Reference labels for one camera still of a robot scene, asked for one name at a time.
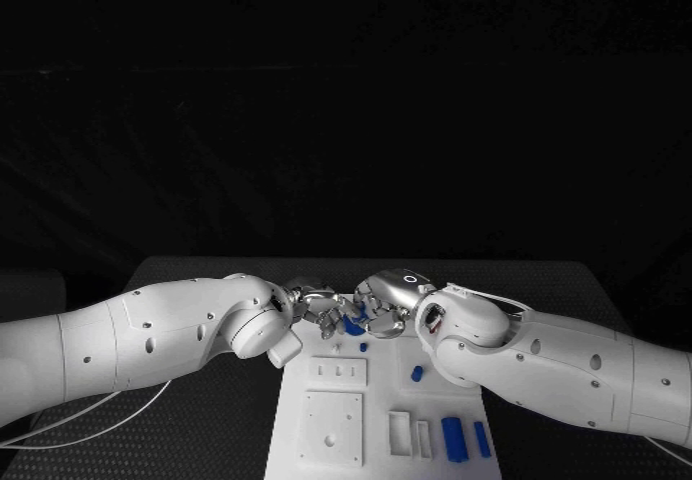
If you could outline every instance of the black curtain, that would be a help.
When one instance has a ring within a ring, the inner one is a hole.
[[[688,2],[78,2],[0,30],[0,264],[73,307],[158,254],[576,260],[692,343]]]

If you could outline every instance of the table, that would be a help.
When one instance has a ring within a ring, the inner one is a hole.
[[[406,267],[433,279],[515,298],[537,310],[589,320],[629,333],[628,325],[586,266],[574,262],[440,259],[315,259],[152,257],[127,285],[244,272],[283,283],[324,278],[351,292],[365,277]],[[145,413],[120,429],[65,449],[24,451],[3,480],[200,478],[262,479],[272,441],[282,370],[263,355],[217,357],[176,379]],[[125,392],[87,416],[28,445],[64,443],[117,423],[158,388]],[[505,479],[690,478],[692,469],[645,439],[564,425],[484,392]],[[47,410],[40,426],[94,402],[81,399]]]

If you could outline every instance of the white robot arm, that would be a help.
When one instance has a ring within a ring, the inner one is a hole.
[[[355,294],[357,305],[367,305],[367,330],[393,338],[411,321],[455,384],[484,385],[571,425],[692,448],[690,354],[502,299],[515,310],[508,313],[492,300],[499,297],[452,283],[437,290],[410,270],[371,276]]]
[[[224,352],[241,359],[267,352],[282,368],[303,346],[293,323],[315,321],[328,338],[336,311],[357,310],[316,279],[282,287],[236,274],[151,285],[74,312],[0,323],[0,427],[77,398],[158,385]]]

